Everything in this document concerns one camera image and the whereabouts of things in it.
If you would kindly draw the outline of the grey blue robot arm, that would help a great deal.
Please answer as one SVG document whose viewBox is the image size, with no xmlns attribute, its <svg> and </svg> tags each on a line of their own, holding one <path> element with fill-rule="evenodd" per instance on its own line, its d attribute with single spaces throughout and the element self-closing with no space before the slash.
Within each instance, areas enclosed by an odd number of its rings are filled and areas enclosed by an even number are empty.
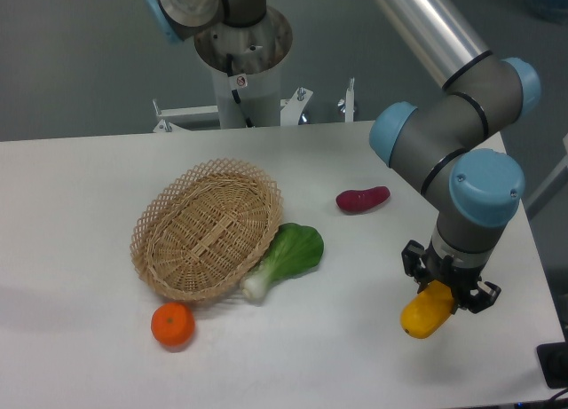
<svg viewBox="0 0 568 409">
<path fill-rule="evenodd" d="M 193 39 L 219 77 L 223 128 L 282 124 L 279 96 L 254 92 L 292 42 L 266 0 L 145 1 L 163 35 Z M 445 94 L 426 110 L 389 106 L 369 134 L 376 155 L 438 211 L 430 244 L 403 250 L 405 272 L 421 290 L 443 283 L 455 308 L 478 313 L 500 293 L 481 273 L 525 188 L 519 165 L 482 144 L 538 104 L 540 79 L 521 59 L 496 58 L 450 0 L 375 1 Z"/>
</svg>

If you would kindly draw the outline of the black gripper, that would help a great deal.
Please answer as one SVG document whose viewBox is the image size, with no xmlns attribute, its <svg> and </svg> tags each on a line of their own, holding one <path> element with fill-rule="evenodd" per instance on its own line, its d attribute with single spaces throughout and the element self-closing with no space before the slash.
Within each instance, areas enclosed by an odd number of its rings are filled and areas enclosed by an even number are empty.
<svg viewBox="0 0 568 409">
<path fill-rule="evenodd" d="M 492 282 L 480 281 L 483 263 L 473 266 L 459 263 L 451 254 L 436 249 L 431 242 L 425 250 L 415 240 L 410 240 L 401 252 L 404 272 L 419 280 L 419 292 L 437 281 L 449 287 L 454 298 L 452 313 L 458 310 L 478 314 L 492 307 L 501 294 L 501 288 Z"/>
</svg>

